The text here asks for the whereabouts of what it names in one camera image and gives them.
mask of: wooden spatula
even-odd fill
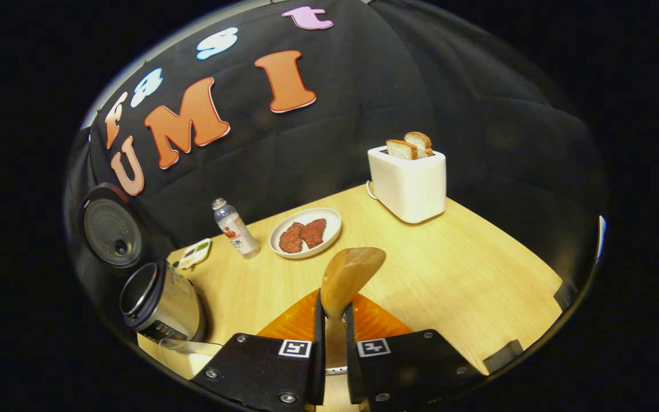
[[[327,316],[325,348],[327,367],[347,365],[345,324],[342,315],[350,301],[385,261],[378,248],[347,248],[329,261],[321,284],[321,303]]]

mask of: white plate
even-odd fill
[[[324,233],[322,234],[322,243],[315,246],[314,248],[309,248],[307,243],[304,240],[301,241],[301,251],[297,253],[286,253],[281,250],[279,247],[279,239],[283,232],[286,232],[293,222],[299,222],[301,224],[309,224],[309,222],[316,219],[327,219],[327,227],[324,228]],[[274,232],[271,234],[269,239],[269,245],[272,250],[277,253],[279,256],[283,256],[287,259],[301,259],[308,258],[309,256],[317,255],[317,253],[324,251],[326,248],[329,248],[337,237],[340,235],[340,230],[342,229],[342,219],[340,214],[333,211],[332,209],[327,208],[314,208],[306,209],[306,211],[301,211],[295,213],[281,222]]]

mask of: clear container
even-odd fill
[[[212,201],[212,209],[215,211],[214,217],[217,226],[241,256],[250,259],[259,254],[261,247],[248,232],[248,227],[245,226],[243,219],[233,206],[230,206],[222,197],[218,197]]]

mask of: bottle label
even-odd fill
[[[253,236],[248,232],[248,228],[245,226],[243,219],[241,219],[240,216],[223,222],[220,229],[223,230],[225,236],[230,240],[231,245],[233,245],[241,255],[251,253],[256,247],[256,242],[253,240]]]

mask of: screw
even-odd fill
[[[279,399],[284,403],[296,402],[296,396],[293,396],[292,394],[280,394]]]

